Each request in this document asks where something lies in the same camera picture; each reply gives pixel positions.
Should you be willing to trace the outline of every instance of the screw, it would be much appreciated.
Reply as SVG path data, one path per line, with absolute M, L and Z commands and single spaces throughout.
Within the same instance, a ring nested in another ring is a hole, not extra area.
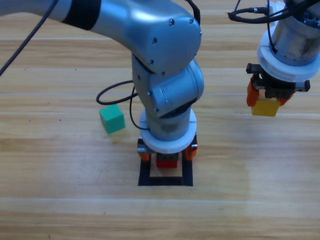
M 172 18 L 169 20 L 169 25 L 172 26 L 175 24 L 175 20 L 173 20 Z

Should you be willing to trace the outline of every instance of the wood grain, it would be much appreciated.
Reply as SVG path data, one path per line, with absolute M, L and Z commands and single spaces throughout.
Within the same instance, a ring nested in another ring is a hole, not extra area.
M 193 106 L 194 187 L 137 186 L 139 131 L 129 104 L 119 105 L 126 129 L 107 135 L 95 102 L 131 78 L 130 52 L 48 20 L 0 79 L 1 240 L 320 239 L 320 75 L 276 117 L 252 116 L 245 67 L 257 62 L 266 26 L 229 21 L 236 0 L 195 2 L 205 90 Z M 243 0 L 240 8 L 264 5 Z M 39 19 L 0 18 L 0 64 Z M 104 99 L 131 90 L 121 86 Z M 136 120 L 142 109 L 134 99 Z

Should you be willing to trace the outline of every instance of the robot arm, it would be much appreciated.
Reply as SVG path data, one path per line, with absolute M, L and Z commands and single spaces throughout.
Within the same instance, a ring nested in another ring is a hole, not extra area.
M 52 1 L 0 0 L 0 16 L 43 16 Z M 175 154 L 191 144 L 197 125 L 191 105 L 203 94 L 204 78 L 194 59 L 202 32 L 188 11 L 171 0 L 58 0 L 49 18 L 110 37 L 132 52 L 146 148 Z
M 0 0 L 0 15 L 44 15 L 52 0 Z M 185 68 L 201 44 L 200 26 L 170 0 L 59 0 L 51 19 L 121 43 L 152 73 Z
M 247 66 L 247 73 L 252 74 L 247 104 L 253 115 L 274 117 L 295 92 L 309 91 L 309 79 L 320 69 L 320 2 L 286 0 L 269 4 L 270 15 L 283 12 L 269 18 L 279 20 L 270 23 L 270 36 L 266 31 L 261 39 L 257 50 L 259 64 Z M 261 13 L 257 9 L 252 8 L 251 12 Z M 230 17 L 242 22 L 232 14 Z M 243 22 L 268 22 L 266 17 L 257 20 Z

